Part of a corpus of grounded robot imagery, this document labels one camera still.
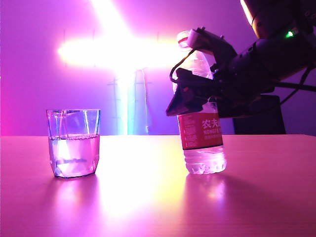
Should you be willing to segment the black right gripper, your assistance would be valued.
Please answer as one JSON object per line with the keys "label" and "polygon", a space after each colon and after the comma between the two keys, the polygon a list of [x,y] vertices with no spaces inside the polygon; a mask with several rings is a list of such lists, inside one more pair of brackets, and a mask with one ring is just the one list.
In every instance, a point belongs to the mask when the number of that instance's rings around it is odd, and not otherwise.
{"label": "black right gripper", "polygon": [[264,93],[273,92],[273,78],[261,59],[234,58],[236,51],[224,40],[205,27],[191,29],[187,39],[190,48],[212,55],[213,79],[194,75],[191,71],[178,68],[176,91],[167,106],[167,116],[200,112],[212,96],[217,98],[220,118],[242,118],[257,115],[253,102],[261,100]]}

